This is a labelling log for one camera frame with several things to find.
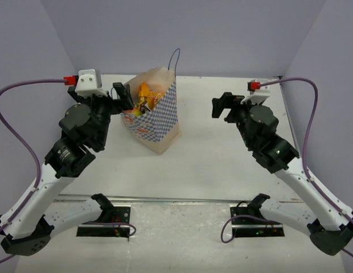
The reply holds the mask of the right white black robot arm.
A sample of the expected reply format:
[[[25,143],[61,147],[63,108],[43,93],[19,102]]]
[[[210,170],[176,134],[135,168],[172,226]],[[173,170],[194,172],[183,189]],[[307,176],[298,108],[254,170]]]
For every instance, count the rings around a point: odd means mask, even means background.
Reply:
[[[353,239],[353,209],[304,169],[298,151],[276,133],[278,119],[271,109],[263,104],[244,103],[243,99],[230,92],[212,99],[212,117],[219,118],[224,109],[229,109],[224,120],[236,125],[256,162],[287,184],[307,209],[260,193],[231,219],[287,225],[308,236],[321,252],[337,255]]]

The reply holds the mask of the blue checkered paper bag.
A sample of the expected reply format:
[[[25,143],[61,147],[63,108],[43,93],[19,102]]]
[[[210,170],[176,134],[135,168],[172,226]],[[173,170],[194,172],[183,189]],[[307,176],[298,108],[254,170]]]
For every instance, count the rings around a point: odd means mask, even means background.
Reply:
[[[171,55],[168,66],[152,68],[127,82],[131,88],[134,107],[138,102],[138,92],[143,82],[147,83],[150,89],[165,92],[150,112],[140,116],[135,116],[133,110],[121,113],[121,122],[128,132],[159,155],[181,136],[177,113],[176,76],[179,57],[180,49],[177,48]]]

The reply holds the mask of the yellow orange snack bag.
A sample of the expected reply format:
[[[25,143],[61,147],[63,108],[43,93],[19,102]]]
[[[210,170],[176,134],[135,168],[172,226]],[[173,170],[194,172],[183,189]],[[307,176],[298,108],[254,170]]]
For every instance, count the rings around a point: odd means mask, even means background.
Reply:
[[[164,91],[150,89],[147,83],[143,82],[140,85],[140,90],[138,92],[138,104],[147,103],[151,111],[156,107],[159,100],[165,95]]]

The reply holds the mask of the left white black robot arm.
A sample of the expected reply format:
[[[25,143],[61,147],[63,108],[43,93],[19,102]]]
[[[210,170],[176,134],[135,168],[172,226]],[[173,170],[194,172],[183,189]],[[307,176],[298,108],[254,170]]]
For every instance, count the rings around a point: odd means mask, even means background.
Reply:
[[[36,165],[35,181],[17,203],[0,215],[1,246],[12,256],[31,256],[42,250],[58,234],[81,224],[120,226],[114,206],[102,194],[65,212],[48,213],[58,194],[95,160],[106,144],[110,118],[133,108],[129,85],[112,85],[116,98],[91,94],[82,98],[75,86],[68,94],[76,101],[59,121],[61,137]]]

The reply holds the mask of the brown chocolate bar wrapper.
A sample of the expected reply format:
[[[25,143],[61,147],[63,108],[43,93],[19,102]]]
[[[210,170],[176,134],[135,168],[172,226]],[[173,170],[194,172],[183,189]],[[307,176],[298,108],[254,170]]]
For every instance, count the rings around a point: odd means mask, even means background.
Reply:
[[[134,107],[133,114],[135,116],[140,116],[140,115],[143,115],[143,114],[150,112],[150,111],[151,111],[151,109],[149,108],[147,103],[138,104],[137,106]]]

